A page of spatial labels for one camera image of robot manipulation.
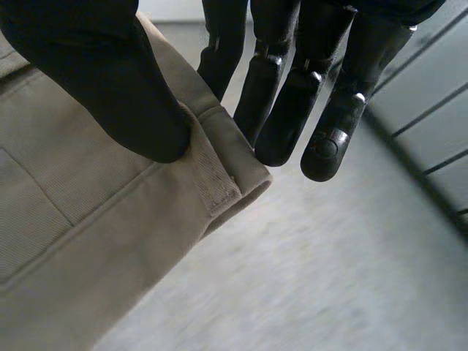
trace black finger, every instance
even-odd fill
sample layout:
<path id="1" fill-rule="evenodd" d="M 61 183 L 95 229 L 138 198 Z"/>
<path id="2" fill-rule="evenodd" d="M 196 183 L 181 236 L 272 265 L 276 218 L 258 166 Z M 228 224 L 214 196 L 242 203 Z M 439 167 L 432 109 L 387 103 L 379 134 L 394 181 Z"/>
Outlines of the black finger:
<path id="1" fill-rule="evenodd" d="M 290 158 L 353 16 L 326 1 L 301 4 L 294 62 L 255 146 L 265 165 Z"/>
<path id="2" fill-rule="evenodd" d="M 306 177 L 327 181 L 336 174 L 382 71 L 414 30 L 361 12 L 355 16 L 335 87 L 301 160 Z"/>
<path id="3" fill-rule="evenodd" d="M 297 18 L 298 0 L 252 0 L 255 54 L 249 65 L 234 120 L 251 146 L 278 89 Z"/>
<path id="4" fill-rule="evenodd" d="M 82 104 L 122 146 L 157 162 L 173 162 L 189 142 L 189 123 L 134 18 L 127 38 L 62 32 L 51 42 L 3 17 L 18 52 Z"/>
<path id="5" fill-rule="evenodd" d="M 221 101 L 244 50 L 247 0 L 203 0 L 203 11 L 210 37 L 197 72 Z"/>

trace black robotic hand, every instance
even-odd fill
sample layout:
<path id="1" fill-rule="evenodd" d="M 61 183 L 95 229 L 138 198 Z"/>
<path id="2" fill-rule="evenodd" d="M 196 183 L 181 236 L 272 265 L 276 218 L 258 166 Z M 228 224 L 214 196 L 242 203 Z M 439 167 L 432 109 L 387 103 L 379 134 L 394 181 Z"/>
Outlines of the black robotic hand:
<path id="1" fill-rule="evenodd" d="M 382 71 L 443 2 L 251 0 L 257 42 L 234 119 L 257 158 L 269 166 L 290 158 L 351 25 L 338 79 L 301 160 L 308 178 L 332 178 Z M 210 42 L 198 72 L 221 100 L 243 51 L 247 0 L 203 0 L 203 7 Z M 273 103 L 296 21 L 292 67 Z"/>
<path id="2" fill-rule="evenodd" d="M 169 163 L 188 146 L 189 121 L 162 77 L 137 6 L 137 0 L 0 0 L 0 28 L 115 141 Z"/>

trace cloth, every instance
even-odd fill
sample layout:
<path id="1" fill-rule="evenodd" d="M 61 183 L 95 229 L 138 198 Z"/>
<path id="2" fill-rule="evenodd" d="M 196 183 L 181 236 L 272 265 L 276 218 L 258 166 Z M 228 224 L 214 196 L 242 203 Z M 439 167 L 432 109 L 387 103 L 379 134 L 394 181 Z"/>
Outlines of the cloth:
<path id="1" fill-rule="evenodd" d="M 193 123 L 170 165 L 122 148 L 21 57 L 0 61 L 0 350 L 88 350 L 271 183 L 207 85 L 138 18 Z"/>

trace pocket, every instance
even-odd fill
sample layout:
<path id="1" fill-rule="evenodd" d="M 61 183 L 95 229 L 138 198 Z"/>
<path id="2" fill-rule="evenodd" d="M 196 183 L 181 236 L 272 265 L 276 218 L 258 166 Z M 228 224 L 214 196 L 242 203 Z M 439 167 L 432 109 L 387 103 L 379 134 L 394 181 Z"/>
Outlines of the pocket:
<path id="1" fill-rule="evenodd" d="M 6 286 L 72 225 L 2 148 L 0 175 L 0 285 Z"/>

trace black rubber fingertip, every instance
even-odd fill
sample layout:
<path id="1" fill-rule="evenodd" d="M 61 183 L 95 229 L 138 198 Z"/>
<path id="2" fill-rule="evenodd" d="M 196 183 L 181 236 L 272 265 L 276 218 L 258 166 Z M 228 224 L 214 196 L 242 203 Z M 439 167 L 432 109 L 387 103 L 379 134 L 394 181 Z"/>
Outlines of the black rubber fingertip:
<path id="1" fill-rule="evenodd" d="M 322 135 L 312 136 L 301 159 L 302 173 L 313 181 L 329 181 L 338 172 L 346 147 Z"/>
<path id="2" fill-rule="evenodd" d="M 269 167 L 281 167 L 290 158 L 289 154 L 284 154 L 281 150 L 271 143 L 272 140 L 267 140 L 260 137 L 255 146 L 255 156 L 265 166 Z"/>
<path id="3" fill-rule="evenodd" d="M 174 139 L 167 143 L 167 148 L 161 156 L 154 157 L 159 163 L 173 163 L 179 160 L 187 151 L 190 144 L 190 128 L 186 127 L 174 135 Z"/>

